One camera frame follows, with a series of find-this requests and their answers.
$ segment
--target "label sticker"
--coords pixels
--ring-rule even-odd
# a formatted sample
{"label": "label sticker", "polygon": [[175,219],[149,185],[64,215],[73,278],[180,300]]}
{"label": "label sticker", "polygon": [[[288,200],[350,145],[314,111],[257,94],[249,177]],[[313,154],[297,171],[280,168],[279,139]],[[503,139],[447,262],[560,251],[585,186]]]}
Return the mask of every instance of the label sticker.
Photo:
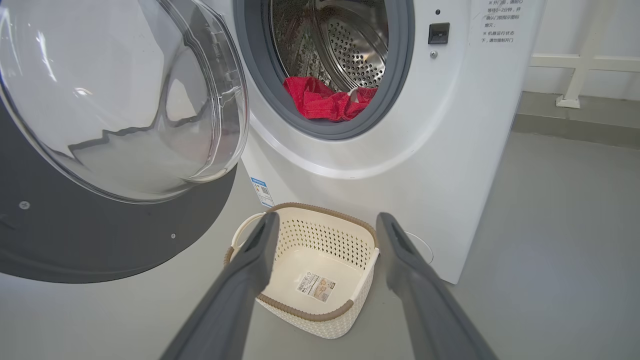
{"label": "label sticker", "polygon": [[251,182],[253,183],[253,187],[255,188],[255,193],[258,194],[258,199],[262,205],[265,205],[267,208],[274,206],[275,203],[271,198],[271,193],[269,193],[269,189],[267,188],[267,184],[264,181],[260,181],[258,179],[251,178]]}
{"label": "label sticker", "polygon": [[489,1],[489,5],[486,8],[482,7],[480,12],[484,15],[481,20],[481,43],[512,44],[518,41],[522,26],[520,19],[527,15],[530,2],[531,0]]}
{"label": "label sticker", "polygon": [[326,302],[335,287],[335,282],[320,277],[312,272],[307,272],[298,285],[298,291],[305,293],[321,302]]}

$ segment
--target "white plastic basket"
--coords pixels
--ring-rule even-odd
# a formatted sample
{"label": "white plastic basket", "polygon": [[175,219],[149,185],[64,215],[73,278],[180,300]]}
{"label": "white plastic basket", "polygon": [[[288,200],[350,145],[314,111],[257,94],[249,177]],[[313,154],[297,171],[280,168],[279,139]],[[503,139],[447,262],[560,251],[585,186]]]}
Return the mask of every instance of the white plastic basket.
{"label": "white plastic basket", "polygon": [[[345,335],[371,287],[380,253],[374,229],[348,215],[304,204],[281,204],[271,211],[280,216],[278,245],[269,285],[256,300],[314,335],[326,339]],[[264,214],[240,225],[225,265],[242,247],[237,244],[242,231]]]}

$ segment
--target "basket handle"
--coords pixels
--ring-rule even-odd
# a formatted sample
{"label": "basket handle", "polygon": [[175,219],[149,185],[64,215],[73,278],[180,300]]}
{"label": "basket handle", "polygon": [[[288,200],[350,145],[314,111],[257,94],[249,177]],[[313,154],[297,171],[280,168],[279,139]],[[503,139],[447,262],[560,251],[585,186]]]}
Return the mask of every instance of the basket handle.
{"label": "basket handle", "polygon": [[238,227],[238,230],[236,230],[236,233],[234,234],[234,237],[231,239],[232,248],[237,249],[244,244],[244,242],[242,242],[242,244],[236,245],[236,242],[238,241],[238,237],[240,237],[240,234],[242,234],[242,232],[249,226],[250,223],[263,217],[264,214],[266,213],[257,213],[257,214],[251,215],[242,224],[240,224],[240,226]]}

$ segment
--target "red cloth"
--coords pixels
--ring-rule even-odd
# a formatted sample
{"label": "red cloth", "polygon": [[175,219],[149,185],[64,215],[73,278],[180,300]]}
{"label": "red cloth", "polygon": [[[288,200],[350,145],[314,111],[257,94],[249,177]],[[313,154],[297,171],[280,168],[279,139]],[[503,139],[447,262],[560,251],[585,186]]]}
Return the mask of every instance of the red cloth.
{"label": "red cloth", "polygon": [[346,92],[334,93],[316,78],[296,76],[285,79],[284,88],[293,98],[302,116],[334,122],[355,118],[369,105],[377,91],[377,88],[358,88],[358,102],[353,102]]}

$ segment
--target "washing machine door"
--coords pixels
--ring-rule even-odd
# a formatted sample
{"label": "washing machine door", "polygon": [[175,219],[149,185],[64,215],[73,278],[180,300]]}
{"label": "washing machine door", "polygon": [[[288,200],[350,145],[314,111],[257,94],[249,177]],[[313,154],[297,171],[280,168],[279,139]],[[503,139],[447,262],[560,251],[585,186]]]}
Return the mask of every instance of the washing machine door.
{"label": "washing machine door", "polygon": [[58,282],[148,270],[224,206],[248,101],[199,0],[3,0],[0,271]]}

